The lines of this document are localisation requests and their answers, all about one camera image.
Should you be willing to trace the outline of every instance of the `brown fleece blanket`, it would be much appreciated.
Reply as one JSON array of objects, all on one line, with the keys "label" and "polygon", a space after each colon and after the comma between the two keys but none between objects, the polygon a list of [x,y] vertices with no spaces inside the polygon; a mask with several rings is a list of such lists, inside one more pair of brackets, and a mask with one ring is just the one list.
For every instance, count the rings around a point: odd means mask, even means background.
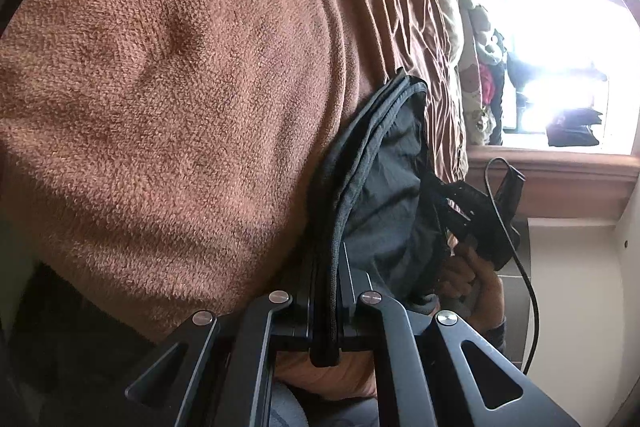
[{"label": "brown fleece blanket", "polygon": [[321,155],[398,66],[460,178],[448,53],[437,0],[25,0],[0,42],[2,211],[160,339],[266,290]]}]

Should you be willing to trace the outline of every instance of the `wooden trim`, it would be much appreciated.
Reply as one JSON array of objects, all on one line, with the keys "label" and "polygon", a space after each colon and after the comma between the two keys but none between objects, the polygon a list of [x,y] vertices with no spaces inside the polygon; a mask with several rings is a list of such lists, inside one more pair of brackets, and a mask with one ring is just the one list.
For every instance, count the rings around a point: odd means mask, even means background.
[{"label": "wooden trim", "polygon": [[[640,158],[626,155],[470,146],[466,181],[484,190],[484,167],[501,156],[526,177],[519,213],[526,217],[620,219],[640,174]],[[496,190],[504,167],[492,168]]]}]

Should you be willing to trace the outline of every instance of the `wall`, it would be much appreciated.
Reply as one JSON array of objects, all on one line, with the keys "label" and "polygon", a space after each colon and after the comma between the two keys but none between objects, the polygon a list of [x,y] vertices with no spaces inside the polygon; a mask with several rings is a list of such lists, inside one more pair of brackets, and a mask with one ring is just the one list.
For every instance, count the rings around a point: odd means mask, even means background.
[{"label": "wall", "polygon": [[[529,224],[526,218],[517,218],[513,220],[512,225],[520,234],[518,257],[527,275],[531,277]],[[504,288],[504,316],[508,324],[504,339],[504,356],[520,369],[529,330],[529,292],[513,261],[509,261],[498,275]]]},{"label": "wall", "polygon": [[582,427],[604,427],[620,404],[624,314],[614,229],[614,221],[529,219],[540,306],[529,376]]},{"label": "wall", "polygon": [[626,317],[622,351],[623,370],[616,398],[624,401],[640,375],[640,191],[638,186],[616,226],[614,244],[622,269]]}]

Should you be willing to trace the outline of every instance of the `finger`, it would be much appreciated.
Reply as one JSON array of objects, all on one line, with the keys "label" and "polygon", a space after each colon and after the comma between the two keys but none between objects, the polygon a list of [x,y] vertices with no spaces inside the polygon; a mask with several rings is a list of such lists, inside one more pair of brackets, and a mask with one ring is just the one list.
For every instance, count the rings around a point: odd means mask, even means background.
[{"label": "finger", "polygon": [[494,271],[494,263],[480,257],[469,245],[459,243],[455,252],[466,261],[476,275],[487,275],[488,272]]},{"label": "finger", "polygon": [[453,288],[452,284],[449,281],[439,282],[436,287],[436,295],[441,299],[443,297],[449,299],[460,299],[462,297],[462,293]]},{"label": "finger", "polygon": [[440,299],[438,299],[438,302],[436,304],[436,307],[433,309],[433,311],[429,314],[430,317],[435,317],[436,313],[438,313],[440,311]]},{"label": "finger", "polygon": [[449,282],[461,295],[471,293],[471,285],[457,272],[443,270],[440,274],[441,282]]},{"label": "finger", "polygon": [[476,278],[476,272],[469,266],[469,263],[459,255],[449,257],[442,263],[442,269],[451,270],[460,274],[462,279],[467,282],[471,282]]}]

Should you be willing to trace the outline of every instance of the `black cable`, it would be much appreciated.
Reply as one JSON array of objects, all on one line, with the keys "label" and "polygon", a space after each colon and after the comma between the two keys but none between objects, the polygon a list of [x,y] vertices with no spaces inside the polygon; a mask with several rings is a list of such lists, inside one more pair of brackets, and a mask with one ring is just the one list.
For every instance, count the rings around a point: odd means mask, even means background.
[{"label": "black cable", "polygon": [[489,185],[489,169],[494,162],[500,161],[505,164],[507,169],[511,168],[511,165],[504,158],[491,158],[484,168],[484,188],[486,189],[486,193],[491,200],[491,204],[494,206],[495,216],[498,218],[500,222],[500,226],[502,227],[502,231],[504,232],[507,241],[509,241],[509,246],[511,247],[511,257],[513,258],[518,270],[520,271],[520,275],[522,275],[522,279],[524,280],[525,285],[527,286],[527,290],[529,291],[529,297],[531,298],[531,305],[533,307],[533,341],[531,343],[531,349],[529,350],[529,356],[527,357],[527,363],[522,368],[522,372],[526,375],[529,372],[529,367],[531,366],[531,361],[533,360],[533,356],[536,354],[536,347],[538,347],[538,336],[540,334],[540,310],[538,309],[538,299],[536,299],[536,293],[533,290],[533,286],[531,285],[531,281],[529,276],[527,275],[524,266],[522,265],[520,258],[516,252],[515,247],[513,246],[513,242],[511,241],[511,236],[507,231],[507,227],[505,226],[502,216],[500,215],[500,211],[498,210],[498,205],[495,203],[494,193],[491,190],[491,185]]}]

